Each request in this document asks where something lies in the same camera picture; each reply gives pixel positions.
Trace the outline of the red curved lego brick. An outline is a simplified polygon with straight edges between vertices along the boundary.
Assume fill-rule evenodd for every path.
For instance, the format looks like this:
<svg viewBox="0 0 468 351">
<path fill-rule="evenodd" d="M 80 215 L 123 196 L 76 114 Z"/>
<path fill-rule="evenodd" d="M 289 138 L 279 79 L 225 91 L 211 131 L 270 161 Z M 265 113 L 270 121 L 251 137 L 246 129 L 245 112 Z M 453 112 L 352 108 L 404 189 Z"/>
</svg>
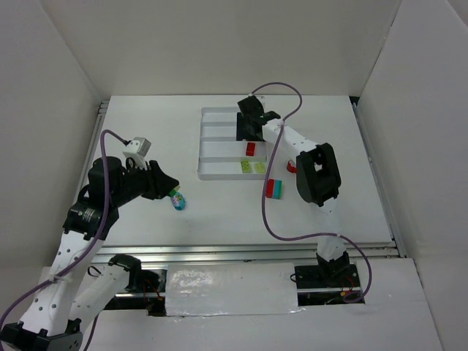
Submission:
<svg viewBox="0 0 468 351">
<path fill-rule="evenodd" d="M 248 142 L 246 144 L 246 152 L 245 155 L 248 157 L 252 157 L 255 155 L 256 144 L 253 142 Z"/>
</svg>

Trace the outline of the yellow-green lego brick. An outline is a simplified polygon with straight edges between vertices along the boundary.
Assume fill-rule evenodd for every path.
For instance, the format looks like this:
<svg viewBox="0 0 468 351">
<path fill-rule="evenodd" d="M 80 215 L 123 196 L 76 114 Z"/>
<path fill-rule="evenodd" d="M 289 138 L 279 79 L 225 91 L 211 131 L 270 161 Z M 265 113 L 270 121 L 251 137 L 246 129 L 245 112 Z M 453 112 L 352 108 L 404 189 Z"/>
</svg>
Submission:
<svg viewBox="0 0 468 351">
<path fill-rule="evenodd" d="M 263 162 L 256 162 L 254 163 L 254 171 L 256 174 L 265 174 L 266 173 L 266 167 Z"/>
<path fill-rule="evenodd" d="M 240 165 L 241 165 L 241 171 L 243 174 L 252 172 L 251 165 L 248 161 L 243 160 L 240 162 Z"/>
</svg>

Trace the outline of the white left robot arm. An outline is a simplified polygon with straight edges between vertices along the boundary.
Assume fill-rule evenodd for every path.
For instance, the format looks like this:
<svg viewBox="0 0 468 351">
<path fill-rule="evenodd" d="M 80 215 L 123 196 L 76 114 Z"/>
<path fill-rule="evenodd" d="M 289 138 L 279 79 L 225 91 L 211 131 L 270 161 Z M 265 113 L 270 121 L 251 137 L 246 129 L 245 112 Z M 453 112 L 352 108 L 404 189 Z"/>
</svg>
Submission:
<svg viewBox="0 0 468 351">
<path fill-rule="evenodd" d="M 47 279 L 24 297 L 34 296 L 17 321 L 1 318 L 1 344 L 14 350 L 79 350 L 87 327 L 120 290 L 141 287 L 141 261 L 117 254 L 84 292 L 79 288 L 88 267 L 119 218 L 119 208 L 142 197 L 161 200 L 178 188 L 178 180 L 166 175 L 151 160 L 139 168 L 128 157 L 96 159 L 88 171 L 88 183 L 68 210 L 61 243 Z"/>
</svg>

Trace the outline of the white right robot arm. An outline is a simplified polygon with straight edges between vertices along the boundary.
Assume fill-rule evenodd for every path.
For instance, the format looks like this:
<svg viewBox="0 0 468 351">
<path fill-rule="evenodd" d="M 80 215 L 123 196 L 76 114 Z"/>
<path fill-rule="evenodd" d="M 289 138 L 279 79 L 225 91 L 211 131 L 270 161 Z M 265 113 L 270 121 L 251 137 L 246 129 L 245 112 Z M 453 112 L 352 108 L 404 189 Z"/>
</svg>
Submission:
<svg viewBox="0 0 468 351">
<path fill-rule="evenodd" d="M 283 242 L 318 238 L 316 257 L 321 279 L 326 282 L 340 280 L 350 266 L 345 244 L 351 240 L 334 232 L 281 237 L 271 229 L 265 207 L 274 158 L 277 151 L 282 151 L 295 167 L 295 186 L 301 199 L 315 205 L 325 214 L 331 214 L 341 186 L 341 175 L 332 145 L 318 144 L 304 137 L 286 124 L 287 117 L 282 118 L 274 111 L 266 112 L 260 100 L 252 94 L 237 102 L 237 105 L 236 139 L 261 141 L 273 146 L 261 198 L 261 214 L 267 232 Z"/>
</svg>

